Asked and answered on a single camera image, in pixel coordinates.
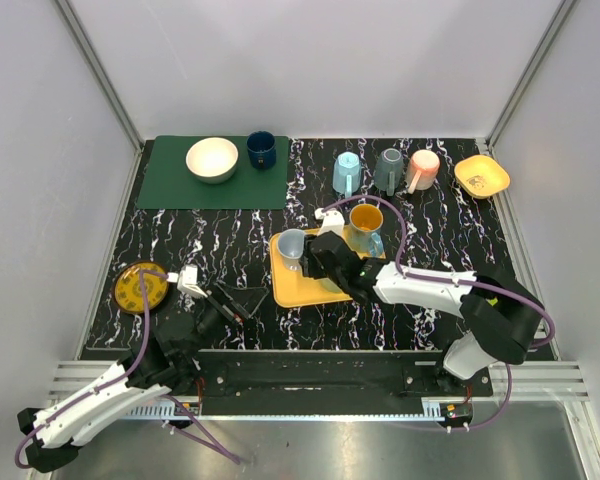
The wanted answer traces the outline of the pale blue-grey mug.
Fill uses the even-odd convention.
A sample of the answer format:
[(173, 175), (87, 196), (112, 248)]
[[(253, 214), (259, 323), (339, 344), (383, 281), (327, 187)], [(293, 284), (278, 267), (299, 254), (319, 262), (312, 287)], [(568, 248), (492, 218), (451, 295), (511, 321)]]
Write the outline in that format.
[(290, 271), (301, 269), (300, 259), (304, 252), (305, 232), (300, 229), (287, 229), (280, 233), (277, 250), (283, 265)]

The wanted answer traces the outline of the light blue faceted mug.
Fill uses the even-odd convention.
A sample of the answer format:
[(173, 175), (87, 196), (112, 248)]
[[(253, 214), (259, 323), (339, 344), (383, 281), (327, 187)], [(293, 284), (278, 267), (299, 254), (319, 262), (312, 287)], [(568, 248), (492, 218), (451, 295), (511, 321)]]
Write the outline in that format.
[(344, 198), (351, 197), (360, 187), (360, 158), (353, 152), (339, 154), (334, 163), (332, 176), (333, 189)]

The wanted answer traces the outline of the grey-blue faceted mug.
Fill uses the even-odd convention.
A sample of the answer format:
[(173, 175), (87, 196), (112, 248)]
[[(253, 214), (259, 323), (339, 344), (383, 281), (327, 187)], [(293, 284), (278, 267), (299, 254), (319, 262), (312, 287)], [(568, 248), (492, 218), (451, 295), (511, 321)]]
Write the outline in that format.
[(395, 148), (387, 148), (380, 153), (374, 171), (374, 185), (386, 196), (395, 195), (404, 169), (402, 153)]

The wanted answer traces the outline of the pink mug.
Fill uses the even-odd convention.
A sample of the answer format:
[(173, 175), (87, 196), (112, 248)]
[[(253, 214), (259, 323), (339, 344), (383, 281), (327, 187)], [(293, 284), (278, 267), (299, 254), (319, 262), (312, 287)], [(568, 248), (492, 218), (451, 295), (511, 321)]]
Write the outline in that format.
[(436, 153), (426, 149), (416, 151), (407, 165), (407, 192), (413, 194), (415, 191), (429, 189), (436, 179), (439, 167), (440, 159)]

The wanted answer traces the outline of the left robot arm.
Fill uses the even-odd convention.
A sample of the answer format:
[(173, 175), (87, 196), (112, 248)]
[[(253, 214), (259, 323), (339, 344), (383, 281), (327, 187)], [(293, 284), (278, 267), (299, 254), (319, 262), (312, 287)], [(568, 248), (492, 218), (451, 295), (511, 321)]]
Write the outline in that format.
[(192, 313), (173, 311), (87, 386), (46, 409), (18, 413), (25, 439), (15, 463), (48, 473), (77, 458), (79, 450), (111, 423), (163, 396), (192, 395), (201, 385), (198, 352), (227, 328), (254, 317), (269, 290), (217, 283)]

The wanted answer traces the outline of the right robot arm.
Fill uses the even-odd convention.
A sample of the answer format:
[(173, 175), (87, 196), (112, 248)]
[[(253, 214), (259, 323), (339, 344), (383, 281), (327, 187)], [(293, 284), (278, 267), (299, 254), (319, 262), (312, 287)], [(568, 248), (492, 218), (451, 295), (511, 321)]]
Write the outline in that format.
[(500, 268), (408, 268), (388, 259), (362, 258), (333, 232), (310, 235), (300, 265), (305, 277), (329, 280), (361, 304), (414, 305), (463, 319), (469, 332), (446, 348), (433, 374), (437, 390), (450, 397), (487, 366), (523, 364), (543, 318), (541, 302)]

